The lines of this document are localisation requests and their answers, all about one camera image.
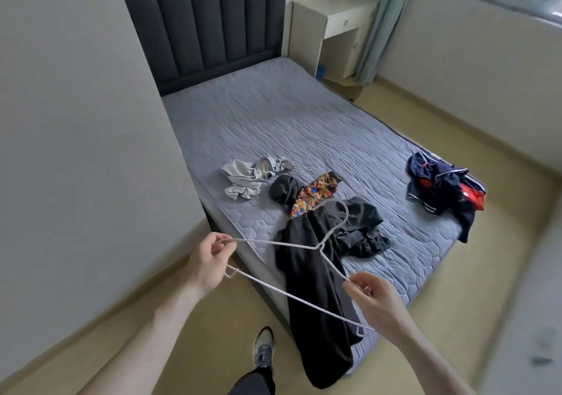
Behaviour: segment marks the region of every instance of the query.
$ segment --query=white nightstand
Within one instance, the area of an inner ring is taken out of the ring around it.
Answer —
[[[294,0],[289,57],[312,76],[318,63],[326,76],[353,75],[378,0]]]

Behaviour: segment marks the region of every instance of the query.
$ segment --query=hand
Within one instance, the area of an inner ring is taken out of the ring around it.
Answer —
[[[232,237],[211,232],[191,252],[186,266],[186,285],[195,290],[198,299],[217,287],[224,276],[228,258],[236,250],[236,242],[220,244],[217,241],[228,238]]]
[[[377,333],[397,345],[417,330],[391,283],[367,272],[355,273],[349,279],[355,284],[346,281],[343,288],[357,302],[365,319]]]

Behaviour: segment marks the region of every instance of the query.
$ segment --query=sneaker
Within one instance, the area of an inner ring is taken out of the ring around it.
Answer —
[[[273,370],[273,353],[275,341],[269,327],[263,327],[253,343],[253,364],[256,368],[269,367]]]

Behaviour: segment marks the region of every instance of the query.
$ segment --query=clothing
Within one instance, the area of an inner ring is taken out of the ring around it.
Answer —
[[[279,176],[270,186],[271,199],[290,210],[302,185],[288,175]],[[390,245],[378,233],[382,222],[376,207],[355,197],[344,200],[349,220],[328,239],[324,254],[345,273],[341,258],[349,254],[370,257]],[[279,231],[277,241],[316,245],[341,222],[345,212],[329,203],[290,219]],[[351,299],[344,292],[342,278],[324,262],[320,254],[302,248],[276,246],[275,263],[285,274],[287,292],[330,312],[359,322]],[[323,389],[333,385],[353,365],[351,346],[361,341],[357,328],[325,313],[288,299],[291,332],[299,348],[310,382]]]
[[[275,395],[273,370],[270,367],[258,367],[244,374],[228,395]]]
[[[228,197],[235,200],[240,195],[249,200],[260,193],[263,181],[285,170],[294,169],[294,164],[286,158],[266,155],[254,164],[235,159],[222,169],[226,171],[229,180],[233,183],[224,190]]]
[[[468,241],[476,210],[483,210],[486,186],[469,176],[467,168],[451,165],[439,157],[416,152],[408,159],[408,197],[420,201],[429,213],[451,210],[459,220],[460,242]]]
[[[334,172],[329,172],[300,188],[291,209],[291,217],[310,212],[318,205],[320,199],[331,197],[338,189],[338,182],[340,181],[341,179]]]

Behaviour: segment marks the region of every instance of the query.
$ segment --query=black pants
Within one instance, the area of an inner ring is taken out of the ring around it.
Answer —
[[[228,395],[275,395],[273,371],[269,367],[260,367],[244,374]]]

